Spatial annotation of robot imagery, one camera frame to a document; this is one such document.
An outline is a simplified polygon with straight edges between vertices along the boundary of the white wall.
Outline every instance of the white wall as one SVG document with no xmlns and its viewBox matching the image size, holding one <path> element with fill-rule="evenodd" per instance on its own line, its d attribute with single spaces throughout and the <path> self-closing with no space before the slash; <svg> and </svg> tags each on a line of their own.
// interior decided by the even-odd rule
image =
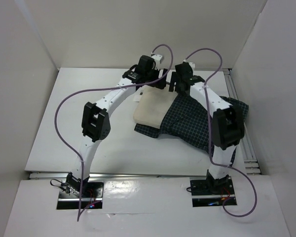
<svg viewBox="0 0 296 237">
<path fill-rule="evenodd" d="M 160 43 L 231 68 L 266 0 L 26 0 L 58 67 L 127 68 Z M 215 68 L 200 53 L 197 68 Z"/>
<path fill-rule="evenodd" d="M 0 0 L 0 236 L 57 70 L 13 0 Z"/>
<path fill-rule="evenodd" d="M 247 126 L 296 237 L 296 0 L 268 0 L 232 76 Z"/>
</svg>

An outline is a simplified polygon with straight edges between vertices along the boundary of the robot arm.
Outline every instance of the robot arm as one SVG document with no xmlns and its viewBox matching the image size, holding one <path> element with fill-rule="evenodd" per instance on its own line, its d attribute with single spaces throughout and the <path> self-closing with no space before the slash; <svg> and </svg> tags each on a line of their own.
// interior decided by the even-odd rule
<svg viewBox="0 0 296 237">
<path fill-rule="evenodd" d="M 120 89 L 110 91 L 105 97 L 96 103 L 86 103 L 83 110 L 82 133 L 83 141 L 79 153 L 83 157 L 84 170 L 81 177 L 81 161 L 76 159 L 76 163 L 71 172 L 67 175 L 66 183 L 76 191 L 79 190 L 81 180 L 83 179 L 83 189 L 85 192 L 86 183 L 89 179 L 90 167 L 95 152 L 103 139 L 105 139 L 110 130 L 110 116 L 114 110 L 130 95 L 134 94 L 142 83 L 157 80 L 160 73 L 160 66 L 163 60 L 162 55 L 142 56 L 138 65 L 134 65 L 126 71 L 116 87 Z M 166 86 L 166 77 L 151 84 L 150 86 L 163 89 Z"/>
<path fill-rule="evenodd" d="M 209 110 L 212 117 L 212 138 L 215 145 L 213 162 L 229 166 L 234 150 L 244 137 L 244 124 L 241 108 L 233 106 L 224 101 L 212 91 L 203 78 L 193 75 L 194 63 L 183 62 L 176 65 L 176 71 L 172 73 L 170 91 L 187 94 L 199 102 L 205 109 L 206 86 Z M 211 164 L 207 172 L 207 181 L 211 189 L 218 188 L 228 180 L 228 169 L 226 167 Z"/>
</svg>

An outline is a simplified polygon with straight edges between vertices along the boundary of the beige towel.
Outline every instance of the beige towel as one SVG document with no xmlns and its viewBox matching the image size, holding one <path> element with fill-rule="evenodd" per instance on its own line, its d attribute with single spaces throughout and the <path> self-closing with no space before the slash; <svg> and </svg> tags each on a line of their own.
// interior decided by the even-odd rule
<svg viewBox="0 0 296 237">
<path fill-rule="evenodd" d="M 133 115 L 135 123 L 159 129 L 177 95 L 176 92 L 169 92 L 168 85 L 163 90 L 147 86 Z"/>
</svg>

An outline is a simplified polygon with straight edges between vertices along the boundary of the dark plaid cloth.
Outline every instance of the dark plaid cloth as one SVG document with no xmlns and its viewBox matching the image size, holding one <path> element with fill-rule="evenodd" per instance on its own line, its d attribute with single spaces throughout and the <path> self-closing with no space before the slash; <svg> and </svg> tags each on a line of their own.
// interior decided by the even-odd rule
<svg viewBox="0 0 296 237">
<path fill-rule="evenodd" d="M 243 111 L 243 120 L 246 119 L 249 106 L 241 101 L 221 96 L 232 105 L 239 106 Z M 137 124 L 135 131 L 157 138 L 160 134 L 169 134 L 180 137 L 187 143 L 208 152 L 208 121 L 207 111 L 190 96 L 177 95 L 170 109 L 163 118 L 160 129 L 147 125 Z"/>
</svg>

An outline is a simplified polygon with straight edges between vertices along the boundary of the cloth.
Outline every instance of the cloth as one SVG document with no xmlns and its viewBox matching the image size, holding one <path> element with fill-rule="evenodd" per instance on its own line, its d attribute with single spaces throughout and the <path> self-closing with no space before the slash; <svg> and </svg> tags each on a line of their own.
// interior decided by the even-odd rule
<svg viewBox="0 0 296 237">
<path fill-rule="evenodd" d="M 249 106 L 244 102 L 221 96 L 232 105 L 239 106 L 243 111 L 243 120 L 246 119 Z M 160 134 L 169 134 L 180 137 L 192 146 L 208 153 L 208 121 L 207 110 L 190 96 L 177 95 L 171 107 L 163 118 L 160 129 L 147 125 L 137 124 L 135 131 L 146 136 L 157 138 Z M 234 151 L 231 162 L 235 159 Z"/>
<path fill-rule="evenodd" d="M 135 123 L 159 129 L 176 96 L 168 85 L 163 90 L 147 86 L 133 115 Z"/>
</svg>

